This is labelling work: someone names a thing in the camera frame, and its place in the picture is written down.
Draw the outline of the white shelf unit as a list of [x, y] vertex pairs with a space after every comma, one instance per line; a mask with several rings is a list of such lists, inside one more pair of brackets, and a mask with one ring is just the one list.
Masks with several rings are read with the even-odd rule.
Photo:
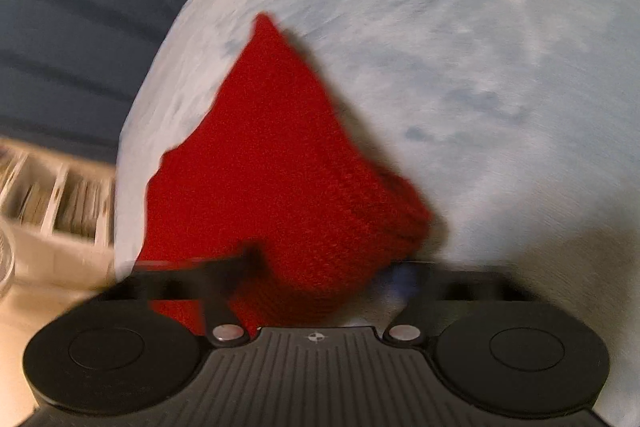
[[24, 283], [98, 291], [114, 283], [115, 167], [1, 139], [1, 221]]

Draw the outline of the light blue bed cover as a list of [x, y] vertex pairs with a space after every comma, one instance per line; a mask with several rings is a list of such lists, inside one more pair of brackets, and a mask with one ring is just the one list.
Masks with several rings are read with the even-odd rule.
[[363, 153], [436, 212], [421, 249], [507, 265], [611, 353], [597, 402], [639, 421], [639, 0], [188, 0], [120, 135], [115, 271], [146, 184], [202, 120], [259, 12], [329, 83]]

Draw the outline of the red knit cardigan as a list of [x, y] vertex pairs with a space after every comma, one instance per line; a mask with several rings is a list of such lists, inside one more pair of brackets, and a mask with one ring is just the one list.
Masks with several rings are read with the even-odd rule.
[[228, 303], [250, 332], [326, 321], [431, 221], [410, 182], [358, 150], [265, 14], [201, 124], [160, 160], [145, 216], [140, 268], [247, 260]]

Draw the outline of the dark blue curtain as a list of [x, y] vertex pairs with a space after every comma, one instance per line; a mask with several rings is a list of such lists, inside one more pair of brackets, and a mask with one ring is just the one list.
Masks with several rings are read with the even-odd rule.
[[113, 162], [186, 0], [1, 0], [1, 132]]

